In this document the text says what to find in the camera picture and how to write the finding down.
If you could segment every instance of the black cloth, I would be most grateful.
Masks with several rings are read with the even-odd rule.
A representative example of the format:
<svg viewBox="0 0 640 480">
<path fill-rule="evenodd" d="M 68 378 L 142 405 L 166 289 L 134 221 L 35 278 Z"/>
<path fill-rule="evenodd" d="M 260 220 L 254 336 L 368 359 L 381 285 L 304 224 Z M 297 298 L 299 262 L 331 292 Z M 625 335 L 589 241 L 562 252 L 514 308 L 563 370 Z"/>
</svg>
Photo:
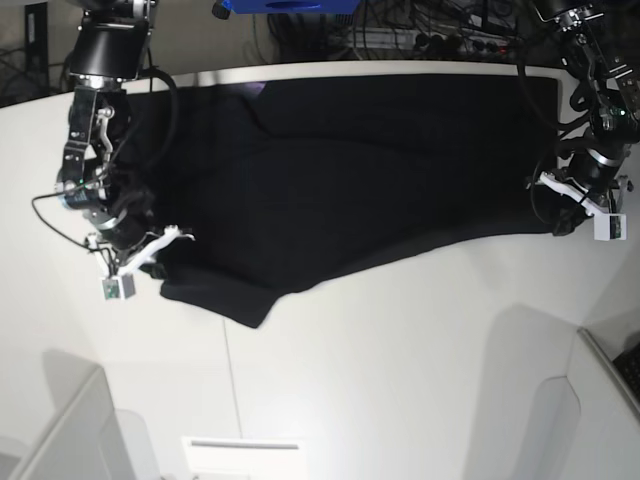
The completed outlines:
<svg viewBox="0 0 640 480">
<path fill-rule="evenodd" d="M 557 82 L 530 83 L 555 118 Z M 142 151 L 166 130 L 167 94 L 154 95 Z M 554 138 L 515 77 L 183 89 L 176 140 L 150 182 L 159 219 L 197 241 L 161 253 L 161 294 L 256 328 L 279 297 L 328 279 L 473 238 L 547 232 L 524 186 Z"/>
</svg>

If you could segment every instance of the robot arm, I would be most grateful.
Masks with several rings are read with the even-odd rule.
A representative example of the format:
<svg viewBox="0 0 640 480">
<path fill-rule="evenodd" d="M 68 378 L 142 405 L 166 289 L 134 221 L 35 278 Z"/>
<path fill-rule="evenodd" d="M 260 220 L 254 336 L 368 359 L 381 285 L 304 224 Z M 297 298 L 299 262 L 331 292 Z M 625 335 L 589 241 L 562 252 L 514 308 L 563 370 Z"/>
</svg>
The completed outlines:
<svg viewBox="0 0 640 480">
<path fill-rule="evenodd" d="M 578 202 L 570 215 L 556 221 L 554 233 L 573 231 L 581 221 L 575 215 L 577 207 L 582 206 L 587 216 L 594 217 L 596 239 L 624 239 L 626 218 L 620 214 L 621 199 L 632 184 L 626 177 L 616 176 L 630 146 L 640 141 L 638 72 L 616 52 L 602 3 L 534 0 L 534 6 L 542 21 L 555 25 L 565 48 L 565 66 L 580 80 L 584 102 L 572 101 L 572 106 L 586 111 L 589 123 L 584 136 L 557 145 L 558 156 L 570 159 L 569 164 L 534 178 Z M 524 68 L 519 67 L 523 76 Z M 609 88 L 611 83 L 617 89 Z M 618 200 L 613 191 L 620 192 Z"/>
<path fill-rule="evenodd" d="M 152 262 L 155 253 L 174 239 L 185 236 L 177 227 L 162 228 L 153 221 L 151 192 L 135 171 L 123 165 L 120 156 L 121 147 L 136 129 L 122 85 L 141 71 L 157 0 L 74 1 L 84 9 L 70 59 L 70 73 L 79 85 L 57 188 L 63 203 L 82 210 L 97 230 L 87 243 L 103 268 L 105 297 L 126 298 L 133 292 L 131 273 Z M 540 18 L 555 25 L 563 37 L 566 66 L 579 77 L 584 97 L 574 108 L 586 110 L 590 124 L 584 137 L 559 142 L 558 154 L 571 158 L 569 165 L 551 172 L 536 171 L 534 181 L 577 202 L 572 214 L 562 218 L 569 222 L 563 227 L 566 231 L 575 228 L 573 214 L 582 206 L 588 216 L 607 222 L 603 239 L 615 238 L 615 228 L 609 227 L 613 217 L 620 217 L 621 202 L 614 201 L 611 192 L 626 188 L 626 181 L 616 175 L 630 144 L 640 141 L 636 72 L 615 53 L 601 5 L 584 0 L 533 3 Z M 610 81 L 618 90 L 608 88 Z M 575 128 L 554 122 L 546 123 L 564 131 Z M 99 250 L 105 244 L 116 253 L 113 264 L 101 257 Z"/>
<path fill-rule="evenodd" d="M 81 210 L 96 229 L 86 244 L 103 271 L 105 298 L 124 299 L 135 292 L 131 274 L 136 269 L 153 262 L 155 254 L 173 240 L 188 236 L 176 226 L 155 224 L 152 193 L 139 170 L 121 158 L 121 149 L 140 120 L 132 120 L 122 85 L 135 80 L 142 70 L 156 2 L 76 3 L 84 16 L 69 70 L 78 86 L 56 188 L 63 204 Z M 109 246 L 115 252 L 113 259 L 102 256 Z"/>
</svg>

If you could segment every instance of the white table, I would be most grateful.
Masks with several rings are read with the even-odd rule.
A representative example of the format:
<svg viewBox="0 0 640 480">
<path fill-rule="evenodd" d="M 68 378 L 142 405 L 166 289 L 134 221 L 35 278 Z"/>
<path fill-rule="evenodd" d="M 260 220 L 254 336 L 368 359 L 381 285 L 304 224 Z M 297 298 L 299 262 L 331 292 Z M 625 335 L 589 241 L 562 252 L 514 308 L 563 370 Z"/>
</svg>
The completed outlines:
<svg viewBox="0 0 640 480">
<path fill-rule="evenodd" d="M 177 80 L 418 73 L 514 75 L 515 68 L 344 62 Z M 572 118 L 568 75 L 530 74 L 561 80 L 561 116 Z M 147 88 L 138 82 L 129 90 Z M 588 223 L 567 238 L 452 245 L 287 296 L 257 331 L 163 300 L 159 283 L 144 275 L 136 297 L 105 304 L 94 259 L 50 233 L 29 204 L 52 189 L 70 102 L 62 95 L 0 110 L 0 437 L 29 444 L 72 390 L 63 385 L 50 398 L 47 381 L 73 384 L 56 350 L 105 367 L 116 407 L 144 419 L 160 470 L 179 480 L 189 478 L 183 435 L 302 440 L 313 480 L 506 479 L 536 389 L 567 373 L 576 326 L 593 325 L 612 354 L 638 326 L 637 193 L 625 205 L 627 242 L 596 242 Z M 625 164 L 634 179 L 637 160 Z M 55 200 L 42 212 L 76 238 L 89 230 Z M 81 363 L 70 363 L 81 376 Z"/>
</svg>

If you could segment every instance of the white bracket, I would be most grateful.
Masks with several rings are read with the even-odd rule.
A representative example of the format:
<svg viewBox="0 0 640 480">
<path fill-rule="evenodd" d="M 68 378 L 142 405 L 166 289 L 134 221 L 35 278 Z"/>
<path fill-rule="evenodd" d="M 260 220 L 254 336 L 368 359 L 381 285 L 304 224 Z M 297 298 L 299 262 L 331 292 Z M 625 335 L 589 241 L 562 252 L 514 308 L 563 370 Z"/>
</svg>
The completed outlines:
<svg viewBox="0 0 640 480">
<path fill-rule="evenodd" d="M 621 189 L 626 189 L 627 181 L 628 179 L 623 179 L 620 185 Z M 579 190 L 577 187 L 559 182 L 552 173 L 542 172 L 539 182 L 560 195 L 567 195 L 578 203 L 582 202 L 581 205 L 586 214 L 593 217 L 593 236 L 596 240 L 609 241 L 627 239 L 626 215 L 609 213 L 591 199 L 584 198 L 587 193 L 585 190 Z"/>
</svg>

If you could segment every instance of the blue box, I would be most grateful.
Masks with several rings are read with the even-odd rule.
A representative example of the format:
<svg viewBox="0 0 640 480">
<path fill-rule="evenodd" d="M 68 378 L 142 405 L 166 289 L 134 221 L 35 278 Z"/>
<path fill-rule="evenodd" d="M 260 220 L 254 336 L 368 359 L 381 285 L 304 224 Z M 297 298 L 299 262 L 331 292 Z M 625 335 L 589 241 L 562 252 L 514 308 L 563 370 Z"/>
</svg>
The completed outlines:
<svg viewBox="0 0 640 480">
<path fill-rule="evenodd" d="M 342 13 L 351 14 L 360 0 L 225 0 L 236 13 Z"/>
</svg>

